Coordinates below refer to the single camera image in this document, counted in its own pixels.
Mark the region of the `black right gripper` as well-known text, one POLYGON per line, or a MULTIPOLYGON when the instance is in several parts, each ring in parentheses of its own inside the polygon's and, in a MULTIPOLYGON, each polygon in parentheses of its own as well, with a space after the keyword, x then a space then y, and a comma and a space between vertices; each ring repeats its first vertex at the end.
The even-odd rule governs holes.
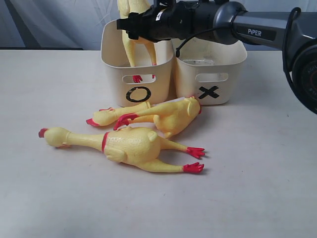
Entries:
POLYGON ((116 27, 127 33, 132 40, 143 38, 150 42, 159 42, 174 39, 178 37, 178 33, 171 23, 172 10, 172 7, 152 5, 145 12, 132 12, 127 18, 118 19, 116 27))

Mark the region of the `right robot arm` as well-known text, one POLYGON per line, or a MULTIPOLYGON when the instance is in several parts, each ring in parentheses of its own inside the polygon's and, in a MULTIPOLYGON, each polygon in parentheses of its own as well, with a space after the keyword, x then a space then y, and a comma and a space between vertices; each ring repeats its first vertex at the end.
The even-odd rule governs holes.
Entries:
POLYGON ((129 38, 151 42, 199 38, 224 45, 241 41, 282 52, 283 71, 296 98, 317 111, 317 14, 299 7, 290 12, 251 12, 236 1, 156 0, 148 10, 116 22, 129 38))

